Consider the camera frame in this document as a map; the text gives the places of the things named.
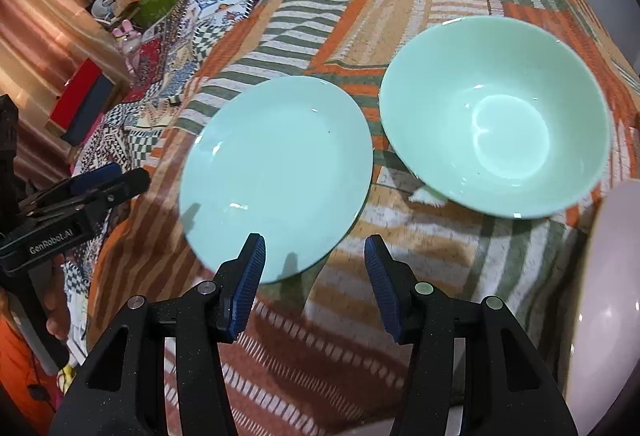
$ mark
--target bowl rim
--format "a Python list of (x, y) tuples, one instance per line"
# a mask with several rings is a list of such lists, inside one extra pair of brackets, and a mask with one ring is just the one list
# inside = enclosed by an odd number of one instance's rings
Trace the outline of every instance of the bowl rim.
[[(580, 186), (580, 189), (575, 191), (574, 193), (572, 193), (571, 195), (569, 195), (567, 198), (565, 198), (564, 200), (558, 201), (557, 205), (554, 205), (553, 207), (528, 207), (528, 211), (527, 210), (523, 210), (521, 207), (518, 209), (518, 211), (513, 211), (511, 209), (508, 209), (506, 206), (489, 206), (489, 207), (475, 207), (473, 204), (469, 204), (468, 200), (466, 198), (462, 198), (459, 199), (457, 196), (453, 197), (450, 195), (450, 192), (447, 188), (444, 188), (443, 186), (440, 185), (431, 185), (429, 182), (427, 182), (423, 177), (420, 176), (420, 174), (418, 174), (418, 171), (415, 170), (415, 167), (412, 167), (412, 165), (410, 163), (407, 162), (407, 159), (404, 158), (403, 156), (403, 147), (400, 147), (398, 145), (394, 145), (393, 140), (388, 136), (388, 134), (386, 133), (386, 127), (385, 127), (385, 122), (388, 124), (388, 117), (385, 119), (386, 113), (385, 113), (385, 108), (386, 106), (383, 105), (383, 102), (388, 99), (388, 93), (390, 91), (390, 89), (387, 89), (385, 91), (385, 88), (388, 87), (389, 82), (387, 80), (387, 83), (385, 85), (385, 79), (387, 79), (387, 74), (388, 72), (388, 68), (391, 68), (391, 66), (393, 65), (394, 62), (396, 62), (396, 60), (398, 59), (398, 55), (400, 54), (400, 52), (402, 52), (402, 50), (404, 48), (406, 48), (409, 44), (411, 44), (414, 41), (417, 41), (418, 38), (420, 38), (421, 36), (425, 36), (428, 34), (433, 33), (433, 30), (437, 30), (442, 28), (443, 26), (447, 26), (450, 25), (452, 23), (462, 23), (462, 22), (472, 22), (472, 21), (486, 21), (486, 20), (508, 20), (509, 22), (511, 22), (514, 26), (522, 26), (524, 28), (530, 28), (532, 30), (535, 30), (537, 33), (539, 34), (543, 34), (546, 36), (549, 36), (549, 38), (554, 39), (554, 41), (556, 41), (556, 44), (559, 44), (560, 48), (564, 48), (566, 52), (568, 52), (568, 54), (570, 55), (570, 57), (572, 57), (576, 62), (577, 62), (577, 66), (580, 67), (583, 71), (585, 71), (588, 76), (591, 78), (591, 81), (593, 82), (595, 88), (598, 90), (597, 94), (598, 94), (598, 98), (600, 99), (600, 104), (602, 105), (602, 109), (604, 111), (604, 115), (605, 115), (605, 120), (606, 120), (606, 124), (607, 126), (605, 127), (605, 138), (604, 138), (604, 145), (602, 147), (602, 154), (600, 155), (600, 162), (598, 164), (598, 168), (596, 171), (593, 172), (593, 175), (591, 176), (591, 178), (587, 181), (587, 184)], [(590, 68), (587, 66), (587, 63), (585, 63), (585, 61), (582, 59), (582, 57), (580, 57), (573, 48), (571, 48), (568, 44), (566, 44), (564, 41), (562, 41), (561, 39), (559, 39), (557, 36), (553, 35), (552, 33), (546, 31), (544, 28), (538, 26), (538, 25), (534, 25), (533, 23), (529, 23), (523, 20), (519, 20), (516, 18), (511, 18), (509, 16), (495, 16), (495, 15), (489, 15), (489, 16), (463, 16), (460, 18), (455, 18), (453, 20), (448, 20), (442, 23), (438, 23), (436, 25), (432, 25), (429, 28), (421, 31), (419, 34), (417, 34), (415, 37), (413, 37), (410, 41), (408, 41), (399, 51), (398, 54), (396, 54), (396, 56), (391, 60), (391, 63), (389, 63), (389, 66), (387, 67), (387, 70), (385, 71), (384, 76), (382, 77), (382, 82), (380, 84), (380, 92), (378, 93), (378, 99), (379, 99), (379, 107), (380, 107), (380, 122), (382, 123), (382, 127), (385, 130), (385, 135), (387, 136), (387, 139), (389, 140), (389, 144), (393, 147), (394, 151), (396, 152), (396, 154), (399, 156), (399, 158), (402, 160), (402, 162), (405, 164), (406, 168), (409, 170), (409, 172), (411, 172), (411, 174), (413, 174), (417, 179), (419, 179), (421, 182), (423, 182), (423, 184), (425, 184), (427, 187), (432, 188), (433, 190), (437, 191), (438, 193), (442, 194), (444, 197), (447, 198), (447, 200), (452, 200), (455, 201), (456, 203), (459, 203), (460, 205), (467, 207), (469, 209), (475, 210), (477, 212), (480, 213), (484, 213), (484, 214), (489, 214), (492, 216), (496, 216), (499, 218), (508, 218), (508, 219), (537, 219), (537, 218), (544, 218), (544, 217), (549, 217), (552, 216), (555, 213), (558, 213), (560, 211), (564, 211), (565, 209), (573, 206), (574, 204), (578, 203), (578, 201), (580, 201), (581, 198), (583, 198), (587, 193), (589, 193), (595, 186), (596, 184), (604, 177), (604, 171), (607, 165), (607, 160), (609, 159), (609, 155), (610, 155), (610, 151), (612, 148), (612, 136), (613, 136), (613, 128), (614, 128), (614, 121), (612, 118), (612, 114), (611, 114), (611, 110), (609, 108), (609, 104), (607, 103), (607, 100), (604, 96), (604, 92), (602, 91), (602, 87), (600, 86), (600, 84), (598, 83), (598, 80), (596, 79), (596, 77), (594, 76), (593, 72), (590, 70)]]

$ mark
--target pale pink dish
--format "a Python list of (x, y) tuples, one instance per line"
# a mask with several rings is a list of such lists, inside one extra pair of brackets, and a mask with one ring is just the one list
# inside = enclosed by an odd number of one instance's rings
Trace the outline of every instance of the pale pink dish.
[[(610, 192), (591, 231), (565, 358), (564, 397), (587, 435), (640, 360), (640, 181)], [(625, 402), (623, 396), (616, 408)]]

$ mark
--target light blue plate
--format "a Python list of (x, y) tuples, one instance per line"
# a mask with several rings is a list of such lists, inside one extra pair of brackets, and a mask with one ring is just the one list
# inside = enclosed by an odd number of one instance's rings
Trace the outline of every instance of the light blue plate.
[(191, 148), (180, 219), (210, 270), (264, 236), (261, 283), (307, 269), (347, 233), (369, 191), (373, 150), (358, 105), (313, 77), (281, 77), (238, 95)]
[(535, 218), (603, 176), (611, 122), (593, 74), (545, 30), (471, 17), (428, 28), (396, 55), (380, 117), (425, 184), (467, 207)]

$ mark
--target orange cloth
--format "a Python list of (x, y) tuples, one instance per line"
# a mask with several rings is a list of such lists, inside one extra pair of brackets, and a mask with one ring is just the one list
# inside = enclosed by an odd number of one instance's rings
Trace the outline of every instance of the orange cloth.
[(33, 400), (27, 386), (40, 384), (45, 387), (54, 405), (58, 395), (56, 378), (47, 376), (32, 355), (27, 343), (9, 326), (6, 318), (0, 316), (0, 382), (31, 427), (46, 436), (54, 415), (52, 406)]

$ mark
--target patterned fabric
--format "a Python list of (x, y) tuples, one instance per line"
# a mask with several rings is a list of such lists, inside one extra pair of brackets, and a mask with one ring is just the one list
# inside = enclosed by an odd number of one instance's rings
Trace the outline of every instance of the patterned fabric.
[[(214, 14), (212, 0), (180, 0), (165, 18), (143, 35), (136, 80), (122, 103), (103, 118), (83, 146), (74, 174), (93, 171), (115, 161), (123, 171), (141, 167), (172, 122), (183, 100), (184, 85), (201, 65), (204, 55), (237, 21), (247, 17), (257, 0), (231, 1), (234, 18)], [(194, 12), (194, 5), (202, 12)], [(216, 22), (215, 38), (192, 50), (194, 31)], [(113, 210), (100, 223), (100, 235), (72, 251), (65, 265), (65, 290), (72, 313), (69, 346), (86, 353), (86, 302), (98, 253), (106, 236), (128, 215), (128, 206)]]
[[(380, 124), (380, 83), (399, 48), (434, 23), (488, 14), (534, 23), (571, 46), (611, 109), (616, 129), (603, 180), (552, 218), (514, 221), (455, 203), (411, 203), (422, 183), (390, 148)], [(226, 102), (249, 86), (291, 74), (328, 80), (358, 103), (372, 135), (374, 169), (364, 209), (344, 239), (311, 269), (260, 286), (247, 330), (236, 344), (220, 345), (239, 433), (332, 434), (394, 412), (411, 348), (394, 344), (380, 320), (362, 258), (364, 239), (373, 233), (382, 234), (392, 255), (419, 279), (450, 296), (500, 296), (553, 365), (561, 294), (593, 214), (612, 187), (638, 176), (639, 82), (584, 0), (261, 0), (213, 46), (186, 85), (177, 121), (147, 158), (150, 190), (100, 255), (90, 340), (131, 295), (176, 297), (209, 275), (178, 217), (186, 155)], [(178, 434), (171, 341), (165, 370), (170, 431)]]

